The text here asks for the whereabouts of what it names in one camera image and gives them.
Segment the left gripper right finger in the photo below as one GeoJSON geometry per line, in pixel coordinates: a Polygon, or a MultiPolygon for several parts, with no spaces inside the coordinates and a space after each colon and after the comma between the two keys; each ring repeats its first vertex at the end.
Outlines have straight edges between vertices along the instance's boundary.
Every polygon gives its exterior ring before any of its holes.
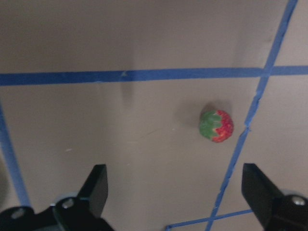
{"type": "Polygon", "coordinates": [[[260,224],[269,225],[282,191],[253,163],[243,165],[241,191],[260,224]]]}

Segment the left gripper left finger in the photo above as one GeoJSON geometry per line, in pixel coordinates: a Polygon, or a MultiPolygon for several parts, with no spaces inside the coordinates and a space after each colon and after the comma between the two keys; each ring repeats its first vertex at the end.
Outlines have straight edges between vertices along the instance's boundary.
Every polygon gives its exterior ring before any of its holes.
{"type": "Polygon", "coordinates": [[[86,203],[89,211],[97,218],[103,212],[108,197],[107,167],[95,165],[77,194],[77,198],[86,203]]]}

